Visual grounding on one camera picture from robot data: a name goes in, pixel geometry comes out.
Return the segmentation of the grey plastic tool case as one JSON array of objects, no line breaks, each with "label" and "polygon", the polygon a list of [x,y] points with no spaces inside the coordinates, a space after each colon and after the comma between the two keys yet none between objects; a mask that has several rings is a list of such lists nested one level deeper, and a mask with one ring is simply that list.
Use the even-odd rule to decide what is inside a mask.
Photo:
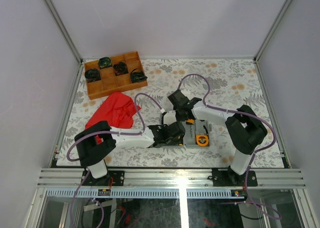
[{"label": "grey plastic tool case", "polygon": [[203,134],[208,135],[209,131],[211,131],[211,126],[205,120],[195,120],[194,125],[187,125],[186,121],[183,121],[182,124],[185,127],[185,135],[183,137],[183,146],[186,148],[204,148],[200,147],[196,144],[196,135]]}]

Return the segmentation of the orange tape measure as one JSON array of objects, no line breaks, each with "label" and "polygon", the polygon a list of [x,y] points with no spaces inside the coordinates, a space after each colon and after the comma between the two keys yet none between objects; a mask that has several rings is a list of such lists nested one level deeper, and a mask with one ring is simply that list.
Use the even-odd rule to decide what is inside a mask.
[{"label": "orange tape measure", "polygon": [[195,136],[195,141],[196,144],[200,147],[206,147],[209,145],[209,136],[208,135],[203,135],[199,134]]}]

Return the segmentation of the black hex key set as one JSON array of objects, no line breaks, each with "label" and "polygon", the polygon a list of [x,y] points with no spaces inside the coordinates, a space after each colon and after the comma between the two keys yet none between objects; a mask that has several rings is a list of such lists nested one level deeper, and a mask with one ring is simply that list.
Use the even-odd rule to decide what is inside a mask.
[{"label": "black hex key set", "polygon": [[187,125],[194,125],[195,124],[195,120],[194,119],[188,119],[185,122]]}]

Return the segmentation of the black yellow screwdriver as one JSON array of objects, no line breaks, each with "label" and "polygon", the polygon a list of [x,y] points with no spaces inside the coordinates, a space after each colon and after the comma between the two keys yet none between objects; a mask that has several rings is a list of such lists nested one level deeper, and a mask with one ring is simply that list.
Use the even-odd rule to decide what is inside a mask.
[{"label": "black yellow screwdriver", "polygon": [[182,146],[182,145],[183,145],[183,138],[180,138],[180,139],[179,139],[178,145],[179,145],[179,146]]}]

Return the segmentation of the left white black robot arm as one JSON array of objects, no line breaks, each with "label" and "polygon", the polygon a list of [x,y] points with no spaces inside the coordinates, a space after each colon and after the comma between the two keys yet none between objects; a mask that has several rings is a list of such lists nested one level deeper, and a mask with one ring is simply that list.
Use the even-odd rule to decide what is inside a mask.
[{"label": "left white black robot arm", "polygon": [[112,127],[100,121],[77,134],[74,138],[80,165],[88,168],[98,185],[105,185],[110,178],[104,158],[116,148],[161,148],[178,141],[185,135],[181,122],[170,125],[149,125],[143,132],[136,129]]}]

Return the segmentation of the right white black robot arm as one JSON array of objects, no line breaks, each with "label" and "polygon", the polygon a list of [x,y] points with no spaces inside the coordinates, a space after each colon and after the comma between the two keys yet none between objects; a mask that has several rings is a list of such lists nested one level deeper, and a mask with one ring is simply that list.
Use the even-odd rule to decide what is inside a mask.
[{"label": "right white black robot arm", "polygon": [[240,185],[246,179],[246,170],[253,153],[267,135],[262,119],[253,110],[243,105],[236,111],[220,107],[209,107],[200,98],[188,99],[179,89],[168,96],[173,105],[178,121],[202,120],[225,126],[233,145],[234,159],[230,164],[228,180],[233,185]]}]

